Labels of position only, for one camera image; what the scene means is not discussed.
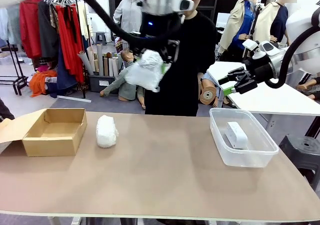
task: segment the red dress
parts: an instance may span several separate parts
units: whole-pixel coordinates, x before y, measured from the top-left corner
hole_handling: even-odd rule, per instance
[[[74,6],[61,7],[57,5],[59,35],[66,69],[79,83],[84,82],[83,63],[78,57],[83,51],[80,24],[77,9]]]
[[[28,58],[40,58],[41,41],[38,20],[38,2],[42,0],[25,0],[20,3],[21,42]]]

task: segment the storage bin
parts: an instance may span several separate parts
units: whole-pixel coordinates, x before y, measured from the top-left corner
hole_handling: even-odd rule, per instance
[[[97,76],[89,75],[90,80],[90,90],[94,93],[100,93],[101,90],[105,89],[112,82],[115,81],[114,76]],[[111,94],[118,94],[119,89],[113,90]]]
[[[264,168],[279,152],[279,147],[248,111],[212,108],[210,129],[223,162],[228,166]],[[228,122],[237,122],[248,138],[246,149],[234,149],[226,137]]]

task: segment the white power adapter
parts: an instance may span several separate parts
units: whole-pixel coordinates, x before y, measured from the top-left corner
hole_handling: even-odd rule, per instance
[[[236,121],[228,122],[225,135],[234,149],[245,149],[248,137]]]

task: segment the gray stool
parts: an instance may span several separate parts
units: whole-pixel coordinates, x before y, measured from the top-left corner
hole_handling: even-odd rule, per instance
[[[95,44],[107,45],[106,35],[103,31],[95,33]]]
[[[316,190],[320,181],[320,142],[308,136],[288,135],[284,137],[279,148],[306,177],[312,189]]]

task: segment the white table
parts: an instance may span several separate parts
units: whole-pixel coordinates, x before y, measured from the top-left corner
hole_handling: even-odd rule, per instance
[[[210,66],[207,72],[219,85],[218,80],[224,78],[228,72],[240,67],[245,66],[239,62],[216,62]],[[230,81],[220,86],[222,89],[219,93],[219,101],[223,99],[221,98],[223,90],[235,84],[235,81]],[[257,114],[270,114],[271,118],[268,120],[266,128],[268,132],[274,127],[275,115],[320,116],[320,104],[287,84],[278,89],[273,89],[263,82],[251,91],[244,94],[232,93],[228,97],[239,109]]]

